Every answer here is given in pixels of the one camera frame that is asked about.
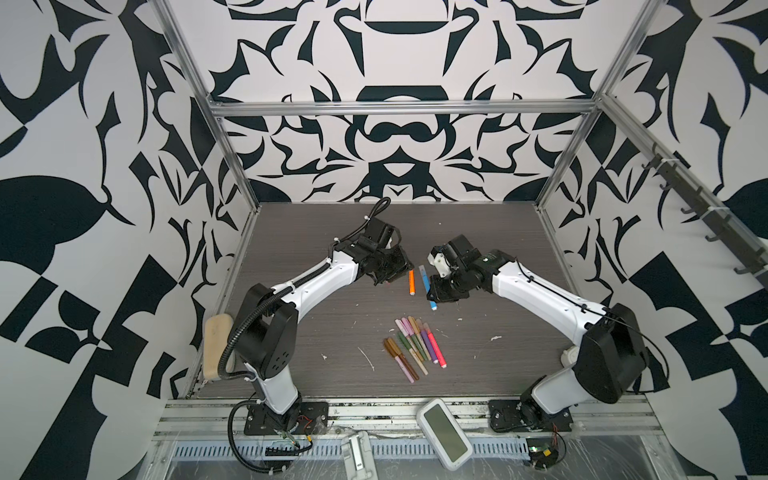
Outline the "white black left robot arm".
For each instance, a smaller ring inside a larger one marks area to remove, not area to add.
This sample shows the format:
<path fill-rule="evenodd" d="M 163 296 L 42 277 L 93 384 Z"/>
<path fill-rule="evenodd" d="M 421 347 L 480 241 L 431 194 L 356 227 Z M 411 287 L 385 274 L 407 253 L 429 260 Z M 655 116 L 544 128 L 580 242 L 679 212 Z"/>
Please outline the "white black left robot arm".
<path fill-rule="evenodd" d="M 252 287 L 241 305 L 221 355 L 223 379 L 258 384 L 267 408 L 277 415 L 300 403 L 289 364 L 298 327 L 322 301 L 364 276 L 391 283 L 413 268 L 400 245 L 399 229 L 370 217 L 362 230 L 334 241 L 326 257 L 304 273 L 270 288 Z"/>

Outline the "orange highlighter pen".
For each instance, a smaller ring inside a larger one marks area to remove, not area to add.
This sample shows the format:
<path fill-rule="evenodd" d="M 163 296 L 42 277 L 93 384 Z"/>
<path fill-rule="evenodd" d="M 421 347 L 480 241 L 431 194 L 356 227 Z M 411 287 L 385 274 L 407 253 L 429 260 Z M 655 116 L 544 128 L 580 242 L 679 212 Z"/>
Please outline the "orange highlighter pen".
<path fill-rule="evenodd" d="M 408 288 L 409 288 L 409 295 L 415 296 L 416 295 L 415 272 L 413 269 L 408 271 Z"/>

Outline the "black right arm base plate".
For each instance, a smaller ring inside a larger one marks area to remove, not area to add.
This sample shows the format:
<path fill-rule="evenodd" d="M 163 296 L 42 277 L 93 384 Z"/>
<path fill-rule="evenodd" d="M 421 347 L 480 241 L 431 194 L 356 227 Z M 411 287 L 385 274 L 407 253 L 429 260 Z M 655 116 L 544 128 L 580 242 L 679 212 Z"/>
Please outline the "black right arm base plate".
<path fill-rule="evenodd" d="M 546 413 L 532 400 L 491 400 L 488 402 L 489 426 L 496 433 L 571 432 L 569 409 Z"/>

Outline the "blue highlighter pen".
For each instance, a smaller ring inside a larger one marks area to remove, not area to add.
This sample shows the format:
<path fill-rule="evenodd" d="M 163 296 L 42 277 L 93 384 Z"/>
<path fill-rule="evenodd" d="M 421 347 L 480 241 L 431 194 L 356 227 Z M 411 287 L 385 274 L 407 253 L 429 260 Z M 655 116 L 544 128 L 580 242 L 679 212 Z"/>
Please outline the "blue highlighter pen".
<path fill-rule="evenodd" d="M 426 292 L 426 298 L 427 298 L 427 300 L 429 302 L 430 309 L 432 311 L 436 311 L 438 309 L 438 306 L 437 306 L 437 303 L 432 299 L 432 296 L 431 296 L 431 293 L 430 293 L 431 292 L 431 282 L 430 282 L 429 275 L 427 274 L 426 268 L 425 268 L 424 265 L 419 265 L 418 266 L 418 270 L 419 270 L 421 278 L 422 278 L 423 286 L 424 286 L 424 289 L 425 289 L 425 292 Z"/>

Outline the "pink red highlighter pen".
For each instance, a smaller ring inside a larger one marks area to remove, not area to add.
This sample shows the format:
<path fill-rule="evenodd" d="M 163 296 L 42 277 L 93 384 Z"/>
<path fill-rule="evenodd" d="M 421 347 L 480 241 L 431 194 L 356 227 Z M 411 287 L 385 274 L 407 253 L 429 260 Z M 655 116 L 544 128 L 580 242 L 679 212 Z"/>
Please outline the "pink red highlighter pen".
<path fill-rule="evenodd" d="M 424 324 L 424 330 L 426 331 L 427 338 L 430 342 L 430 345 L 432 346 L 432 349 L 434 350 L 435 356 L 437 358 L 438 364 L 441 368 L 445 369 L 447 367 L 447 362 L 443 356 L 443 353 L 439 347 L 439 344 L 437 343 L 437 340 L 435 336 L 433 335 L 429 325 L 427 323 Z"/>

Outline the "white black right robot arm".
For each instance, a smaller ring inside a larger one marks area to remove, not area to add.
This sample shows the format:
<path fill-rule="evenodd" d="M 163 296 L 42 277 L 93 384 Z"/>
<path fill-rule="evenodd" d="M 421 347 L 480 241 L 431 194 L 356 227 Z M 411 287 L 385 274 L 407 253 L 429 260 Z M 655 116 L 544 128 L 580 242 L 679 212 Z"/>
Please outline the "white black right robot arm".
<path fill-rule="evenodd" d="M 573 364 L 532 385 L 521 400 L 554 416 L 586 400 L 615 404 L 649 366 L 636 317 L 622 304 L 592 302 L 538 276 L 500 250 L 480 252 L 463 235 L 432 248 L 427 298 L 452 303 L 483 290 L 510 300 L 558 330 L 578 349 Z"/>

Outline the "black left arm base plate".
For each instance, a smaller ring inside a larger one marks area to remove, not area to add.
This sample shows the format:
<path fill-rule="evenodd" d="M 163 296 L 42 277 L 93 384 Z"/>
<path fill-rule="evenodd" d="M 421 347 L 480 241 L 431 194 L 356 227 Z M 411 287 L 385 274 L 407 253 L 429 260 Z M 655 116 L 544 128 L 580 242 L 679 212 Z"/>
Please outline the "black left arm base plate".
<path fill-rule="evenodd" d="M 325 427 L 328 402 L 297 400 L 285 413 L 278 414 L 265 404 L 247 407 L 244 434 L 265 436 L 287 432 L 304 435 Z"/>

